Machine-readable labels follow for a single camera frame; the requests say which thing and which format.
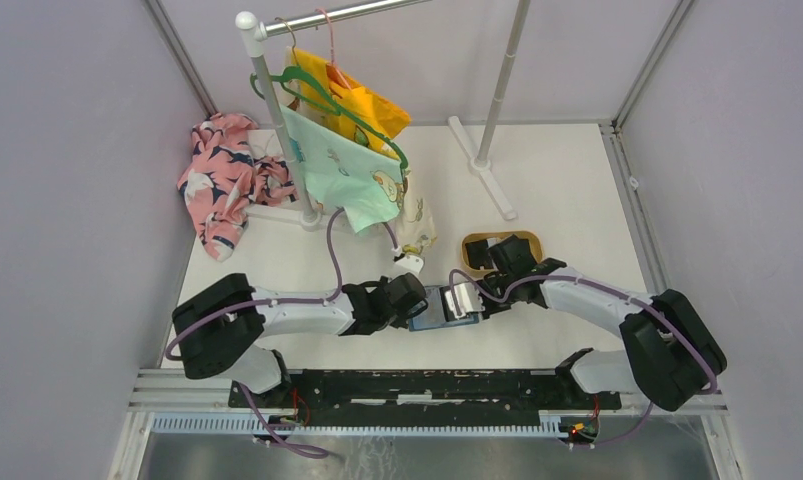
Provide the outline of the blue leather card holder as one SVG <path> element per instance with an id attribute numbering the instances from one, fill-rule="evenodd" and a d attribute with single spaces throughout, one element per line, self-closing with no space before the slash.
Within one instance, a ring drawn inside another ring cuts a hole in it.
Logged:
<path id="1" fill-rule="evenodd" d="M 408 321 L 408 330 L 410 332 L 474 325 L 482 320 L 479 312 L 470 313 L 463 318 L 454 317 L 445 303 L 442 287 L 427 286 L 425 293 L 428 306 L 423 312 Z"/>

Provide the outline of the tan oval card tray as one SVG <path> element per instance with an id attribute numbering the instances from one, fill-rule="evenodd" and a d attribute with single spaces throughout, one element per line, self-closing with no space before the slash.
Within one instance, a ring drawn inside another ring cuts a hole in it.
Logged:
<path id="1" fill-rule="evenodd" d="M 473 276 L 493 272 L 495 263 L 488 249 L 511 236 L 516 236 L 528 246 L 537 263 L 544 258 L 542 243 L 533 232 L 527 230 L 478 232 L 466 235 L 460 243 L 462 269 Z"/>

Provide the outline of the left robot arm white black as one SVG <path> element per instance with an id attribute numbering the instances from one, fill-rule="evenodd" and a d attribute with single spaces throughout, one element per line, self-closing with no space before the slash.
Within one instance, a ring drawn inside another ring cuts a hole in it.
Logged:
<path id="1" fill-rule="evenodd" d="M 368 336 L 403 326 L 428 307 L 425 287 L 412 274 L 344 284 L 319 293 L 283 294 L 229 274 L 177 306 L 176 337 L 165 352 L 189 380 L 223 378 L 247 388 L 267 407 L 283 405 L 291 380 L 281 353 L 261 338 L 315 333 Z"/>

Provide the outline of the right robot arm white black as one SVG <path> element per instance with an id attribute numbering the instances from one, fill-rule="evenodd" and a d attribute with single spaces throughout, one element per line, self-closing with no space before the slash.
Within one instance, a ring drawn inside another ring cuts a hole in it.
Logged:
<path id="1" fill-rule="evenodd" d="M 596 393 L 641 393 L 672 412 L 694 396 L 717 391 L 727 359 L 683 293 L 616 288 L 564 261 L 537 258 L 531 241 L 516 234 L 473 240 L 464 253 L 482 276 L 477 284 L 485 316 L 533 304 L 573 315 L 621 340 L 617 351 L 585 348 L 557 367 L 554 392 L 562 405 L 579 408 Z"/>

